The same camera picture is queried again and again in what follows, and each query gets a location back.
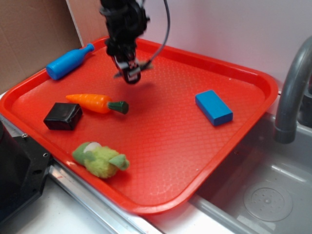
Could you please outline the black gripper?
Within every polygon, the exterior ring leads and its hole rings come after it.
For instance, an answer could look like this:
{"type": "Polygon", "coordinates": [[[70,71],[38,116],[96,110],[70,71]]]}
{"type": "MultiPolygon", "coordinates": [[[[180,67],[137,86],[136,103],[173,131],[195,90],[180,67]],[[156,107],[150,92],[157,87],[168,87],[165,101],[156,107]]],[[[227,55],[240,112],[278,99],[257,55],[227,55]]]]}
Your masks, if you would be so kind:
{"type": "Polygon", "coordinates": [[[107,54],[128,84],[136,84],[141,78],[139,60],[135,56],[136,39],[147,28],[149,18],[144,7],[135,0],[102,0],[100,13],[106,18],[109,38],[105,44],[107,54]],[[118,61],[117,57],[131,58],[118,61]]]}

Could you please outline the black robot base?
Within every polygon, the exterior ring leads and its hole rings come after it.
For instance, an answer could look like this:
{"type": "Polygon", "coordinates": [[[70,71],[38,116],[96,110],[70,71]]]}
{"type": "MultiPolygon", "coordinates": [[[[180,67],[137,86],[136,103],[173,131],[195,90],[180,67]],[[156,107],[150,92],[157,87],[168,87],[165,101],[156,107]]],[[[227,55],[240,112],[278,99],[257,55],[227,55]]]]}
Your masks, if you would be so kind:
{"type": "Polygon", "coordinates": [[[43,193],[52,156],[30,136],[11,136],[0,124],[0,223],[43,193]]]}

